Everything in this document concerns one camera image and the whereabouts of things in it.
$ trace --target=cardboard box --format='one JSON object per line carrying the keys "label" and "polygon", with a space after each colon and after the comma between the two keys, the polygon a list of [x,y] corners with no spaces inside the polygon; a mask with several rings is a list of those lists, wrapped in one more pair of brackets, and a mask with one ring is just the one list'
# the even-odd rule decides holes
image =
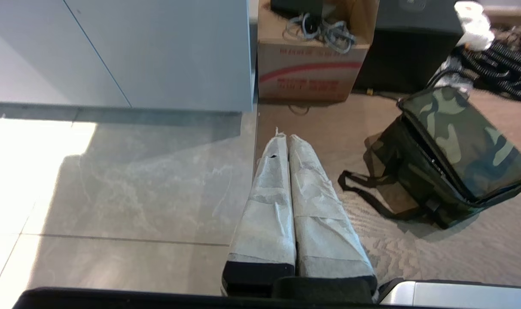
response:
{"label": "cardboard box", "polygon": [[259,1],[259,97],[290,100],[346,100],[373,41],[378,0],[331,0],[335,17],[346,20],[356,44],[340,54],[316,39],[303,41],[286,33],[288,19]]}

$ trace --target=black coiled hose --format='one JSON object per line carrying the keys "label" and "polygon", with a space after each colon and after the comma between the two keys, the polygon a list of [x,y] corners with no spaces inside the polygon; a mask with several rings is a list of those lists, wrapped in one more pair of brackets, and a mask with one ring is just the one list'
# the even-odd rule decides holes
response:
{"label": "black coiled hose", "polygon": [[521,101],[521,52],[493,43],[486,51],[468,51],[458,47],[455,54],[465,69],[478,75],[492,92]]}

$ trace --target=camouflage bag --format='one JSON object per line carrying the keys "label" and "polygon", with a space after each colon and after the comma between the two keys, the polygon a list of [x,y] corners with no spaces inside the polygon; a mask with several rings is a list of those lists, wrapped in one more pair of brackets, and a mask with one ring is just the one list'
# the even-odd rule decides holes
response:
{"label": "camouflage bag", "polygon": [[379,213],[391,213],[374,196],[345,183],[370,188],[398,181],[421,211],[442,228],[521,192],[521,153],[455,88],[431,88],[400,100],[396,120],[371,150],[385,165],[382,177],[344,171],[338,183]]}

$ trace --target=cable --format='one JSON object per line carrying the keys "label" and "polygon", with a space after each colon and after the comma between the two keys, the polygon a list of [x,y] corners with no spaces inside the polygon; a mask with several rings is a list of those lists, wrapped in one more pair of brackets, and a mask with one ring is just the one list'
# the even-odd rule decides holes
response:
{"label": "cable", "polygon": [[494,42],[485,51],[469,51],[458,47],[454,53],[468,70],[444,70],[431,79],[428,87],[434,86],[445,74],[459,73],[465,78],[483,82],[495,94],[521,101],[520,51],[512,51],[505,45]]}
{"label": "cable", "polygon": [[[313,33],[309,33],[306,29],[307,19],[310,17],[309,13],[302,14],[301,16],[292,18],[285,27],[286,33],[297,39],[303,39],[305,41],[312,41],[318,39],[319,41],[326,43],[333,50],[345,54],[350,51],[352,46],[356,42],[356,37],[352,35],[346,26],[346,22],[341,20],[334,24],[329,24],[325,20],[321,21],[319,27]],[[298,35],[291,31],[291,27],[294,25],[300,25],[302,28],[302,35]]]}

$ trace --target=gray cable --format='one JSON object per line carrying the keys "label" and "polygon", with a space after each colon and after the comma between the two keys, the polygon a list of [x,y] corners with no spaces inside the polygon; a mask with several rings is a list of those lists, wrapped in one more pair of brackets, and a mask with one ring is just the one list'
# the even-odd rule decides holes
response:
{"label": "gray cable", "polygon": [[[325,20],[321,21],[321,25],[317,28],[315,33],[308,33],[306,31],[306,19],[310,16],[309,13],[302,14],[301,16],[292,18],[285,27],[286,33],[297,39],[304,41],[312,41],[318,39],[319,41],[327,44],[331,49],[345,54],[350,51],[352,45],[356,41],[356,37],[352,35],[346,26],[346,22],[341,20],[334,24],[329,24]],[[302,28],[302,35],[293,33],[291,27],[294,25],[300,25]]]}

